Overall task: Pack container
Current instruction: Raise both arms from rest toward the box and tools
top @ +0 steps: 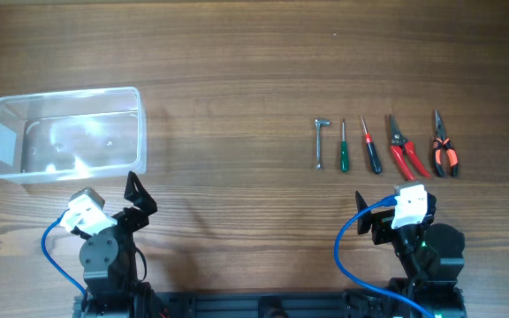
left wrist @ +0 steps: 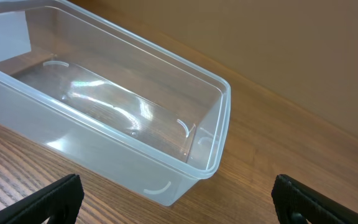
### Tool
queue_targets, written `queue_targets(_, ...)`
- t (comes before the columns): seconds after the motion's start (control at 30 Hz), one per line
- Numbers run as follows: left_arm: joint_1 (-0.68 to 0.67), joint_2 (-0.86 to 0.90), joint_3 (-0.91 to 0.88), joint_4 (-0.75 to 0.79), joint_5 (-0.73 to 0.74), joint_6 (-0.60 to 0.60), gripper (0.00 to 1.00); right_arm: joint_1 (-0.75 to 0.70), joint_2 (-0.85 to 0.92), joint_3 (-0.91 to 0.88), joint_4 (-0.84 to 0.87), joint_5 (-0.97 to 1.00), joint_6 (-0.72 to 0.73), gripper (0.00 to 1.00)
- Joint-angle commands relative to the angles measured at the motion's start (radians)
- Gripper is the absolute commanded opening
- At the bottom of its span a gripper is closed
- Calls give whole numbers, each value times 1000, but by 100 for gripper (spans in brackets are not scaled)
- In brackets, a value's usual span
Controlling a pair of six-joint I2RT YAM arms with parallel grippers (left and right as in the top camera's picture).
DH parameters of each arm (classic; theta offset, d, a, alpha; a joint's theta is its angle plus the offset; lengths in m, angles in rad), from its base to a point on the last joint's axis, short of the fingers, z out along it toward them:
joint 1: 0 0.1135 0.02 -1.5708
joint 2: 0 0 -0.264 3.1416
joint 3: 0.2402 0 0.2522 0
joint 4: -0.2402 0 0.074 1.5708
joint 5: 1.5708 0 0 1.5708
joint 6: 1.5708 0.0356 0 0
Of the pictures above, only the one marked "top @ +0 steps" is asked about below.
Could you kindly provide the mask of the clear plastic container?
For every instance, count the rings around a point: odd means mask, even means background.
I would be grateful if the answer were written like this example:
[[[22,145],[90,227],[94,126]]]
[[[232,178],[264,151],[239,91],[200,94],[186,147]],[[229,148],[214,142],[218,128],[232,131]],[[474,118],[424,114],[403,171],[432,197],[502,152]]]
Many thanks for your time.
[[[136,87],[0,98],[0,179],[40,184],[147,169],[146,112]]]

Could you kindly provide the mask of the orange black needle-nose pliers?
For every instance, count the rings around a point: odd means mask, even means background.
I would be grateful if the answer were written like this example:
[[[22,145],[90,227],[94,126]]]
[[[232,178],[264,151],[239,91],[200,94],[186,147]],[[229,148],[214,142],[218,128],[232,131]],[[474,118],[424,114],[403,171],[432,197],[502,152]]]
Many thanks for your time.
[[[435,173],[440,178],[445,176],[442,157],[443,155],[446,155],[450,166],[450,175],[452,177],[457,177],[459,175],[459,158],[451,140],[447,137],[444,121],[438,110],[435,110],[435,128],[436,134],[432,150],[432,162],[435,168]]]

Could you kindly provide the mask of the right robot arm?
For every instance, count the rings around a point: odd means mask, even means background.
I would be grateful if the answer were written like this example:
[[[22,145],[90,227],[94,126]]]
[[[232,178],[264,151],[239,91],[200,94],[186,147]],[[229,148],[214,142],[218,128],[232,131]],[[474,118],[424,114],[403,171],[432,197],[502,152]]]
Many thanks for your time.
[[[435,223],[437,198],[427,195],[427,213],[419,224],[391,227],[395,210],[368,212],[357,232],[372,233],[376,245],[390,243],[406,275],[393,277],[387,291],[410,299],[436,317],[467,318],[458,276],[465,265],[465,236],[451,225]]]

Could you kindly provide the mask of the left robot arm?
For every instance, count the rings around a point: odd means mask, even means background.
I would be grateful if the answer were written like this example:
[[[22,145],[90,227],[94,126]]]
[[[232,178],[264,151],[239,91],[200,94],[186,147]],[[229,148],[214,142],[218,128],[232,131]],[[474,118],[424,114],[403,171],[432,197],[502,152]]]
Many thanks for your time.
[[[157,211],[156,202],[132,171],[124,197],[133,205],[113,216],[118,223],[86,237],[80,249],[87,287],[74,299],[73,318],[170,316],[151,285],[138,277],[135,259],[143,252],[136,247],[133,234],[149,224],[148,217]]]

